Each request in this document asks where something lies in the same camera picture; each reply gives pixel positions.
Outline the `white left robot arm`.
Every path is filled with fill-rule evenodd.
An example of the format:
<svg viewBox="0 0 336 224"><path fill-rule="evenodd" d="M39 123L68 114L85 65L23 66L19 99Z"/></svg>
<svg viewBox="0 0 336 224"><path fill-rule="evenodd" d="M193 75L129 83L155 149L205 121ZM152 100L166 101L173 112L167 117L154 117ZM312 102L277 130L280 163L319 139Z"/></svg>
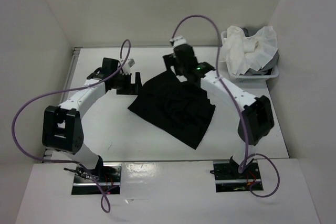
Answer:
<svg viewBox="0 0 336 224"><path fill-rule="evenodd" d="M71 160L83 164L84 167L77 173L86 175L93 182L102 180L112 169L105 168L102 157L85 145L81 120L94 103L112 89L119 95L137 95L140 92L139 72L135 74L135 82L131 82L131 67L134 64L133 59L104 58L102 66L87 76L84 89L44 111L43 145L64 152Z"/></svg>

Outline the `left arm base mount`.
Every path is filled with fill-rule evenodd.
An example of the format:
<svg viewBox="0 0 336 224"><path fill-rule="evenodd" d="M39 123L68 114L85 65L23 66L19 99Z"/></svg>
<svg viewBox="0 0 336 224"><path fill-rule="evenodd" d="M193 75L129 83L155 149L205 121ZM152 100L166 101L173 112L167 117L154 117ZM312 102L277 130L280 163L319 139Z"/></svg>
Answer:
<svg viewBox="0 0 336 224"><path fill-rule="evenodd" d="M93 178L106 194L118 195L120 193L121 164L104 166L101 175L94 174L94 172L91 171L92 176L85 172L80 166L77 166L76 169L64 168L64 170L74 174L72 195L100 195L101 192L96 183L92 180Z"/></svg>

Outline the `black pleated skirt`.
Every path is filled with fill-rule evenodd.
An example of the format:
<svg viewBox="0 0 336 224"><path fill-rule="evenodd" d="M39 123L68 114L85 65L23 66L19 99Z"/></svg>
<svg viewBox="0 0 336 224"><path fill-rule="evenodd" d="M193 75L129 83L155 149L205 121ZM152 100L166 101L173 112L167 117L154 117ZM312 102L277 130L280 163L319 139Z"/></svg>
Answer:
<svg viewBox="0 0 336 224"><path fill-rule="evenodd" d="M181 82L172 71L147 81L128 107L194 150L208 130L215 108L205 90Z"/></svg>

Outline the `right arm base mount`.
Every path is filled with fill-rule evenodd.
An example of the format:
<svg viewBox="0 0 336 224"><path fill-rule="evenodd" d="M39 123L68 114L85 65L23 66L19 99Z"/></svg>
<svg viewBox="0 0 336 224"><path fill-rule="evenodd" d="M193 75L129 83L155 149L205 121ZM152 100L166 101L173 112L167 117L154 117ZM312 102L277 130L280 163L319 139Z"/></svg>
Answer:
<svg viewBox="0 0 336 224"><path fill-rule="evenodd" d="M217 193L249 191L263 191L263 183L257 161L252 161L240 174L238 165L231 164L229 160L214 161L210 173L215 179Z"/></svg>

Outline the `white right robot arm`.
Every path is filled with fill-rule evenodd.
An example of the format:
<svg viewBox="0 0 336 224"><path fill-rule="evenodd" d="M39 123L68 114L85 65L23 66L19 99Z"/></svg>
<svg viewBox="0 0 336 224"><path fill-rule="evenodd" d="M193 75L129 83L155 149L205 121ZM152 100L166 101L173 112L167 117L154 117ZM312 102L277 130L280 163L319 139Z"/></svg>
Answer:
<svg viewBox="0 0 336 224"><path fill-rule="evenodd" d="M173 53L163 56L163 60L168 71L184 76L189 83L234 107L239 116L237 132L244 143L243 150L231 157L230 173L235 178L244 177L256 155L253 147L274 127L270 100L239 88L208 62L198 62L193 47L188 44L174 47Z"/></svg>

